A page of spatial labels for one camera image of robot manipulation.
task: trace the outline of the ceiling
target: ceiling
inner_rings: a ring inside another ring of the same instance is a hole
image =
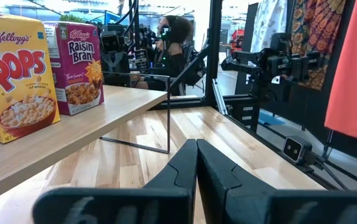
[[[72,11],[74,9],[101,9],[118,13],[118,6],[123,5],[123,13],[128,11],[128,0],[34,0],[45,5],[49,9],[57,12]],[[149,15],[172,14],[182,16],[184,14],[193,15],[199,5],[194,5],[193,0],[139,0],[140,12]],[[244,21],[246,18],[247,6],[257,0],[223,0],[222,20],[223,21]],[[196,4],[209,4],[210,0],[197,0]],[[0,0],[0,7],[10,5],[22,5],[39,7],[28,0]]]

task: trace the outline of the yellow box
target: yellow box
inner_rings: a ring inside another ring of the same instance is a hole
[[[60,121],[41,21],[0,14],[0,142]]]

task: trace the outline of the kellogg's logo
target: kellogg's logo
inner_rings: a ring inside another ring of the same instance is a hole
[[[90,38],[90,33],[89,32],[83,33],[81,30],[73,30],[72,32],[70,32],[70,38],[71,39],[79,38],[80,40],[85,41],[88,38]]]
[[[28,35],[15,36],[14,32],[11,32],[11,33],[6,33],[5,31],[0,32],[0,43],[5,42],[5,41],[15,42],[15,44],[22,45],[22,44],[26,43],[27,41],[29,41],[29,36]]]
[[[0,59],[0,85],[6,91],[15,89],[13,80],[32,77],[33,72],[42,75],[45,72],[46,65],[44,62],[45,52],[41,50],[18,50],[17,54],[7,52]]]

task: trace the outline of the wooden table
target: wooden table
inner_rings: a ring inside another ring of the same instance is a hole
[[[105,86],[105,102],[0,144],[0,195],[166,99],[162,91]]]
[[[167,112],[147,111],[108,133],[110,138],[166,148]],[[41,194],[59,187],[140,188],[157,175],[187,139],[205,139],[277,189],[323,189],[214,108],[171,110],[171,154],[95,140],[0,196],[0,224],[32,224]],[[194,223],[206,224],[196,191]]]

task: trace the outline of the cereal box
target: cereal box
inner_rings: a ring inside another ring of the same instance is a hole
[[[0,142],[60,121],[41,21],[0,14]]]
[[[103,103],[97,27],[45,22],[59,111],[77,114]]]

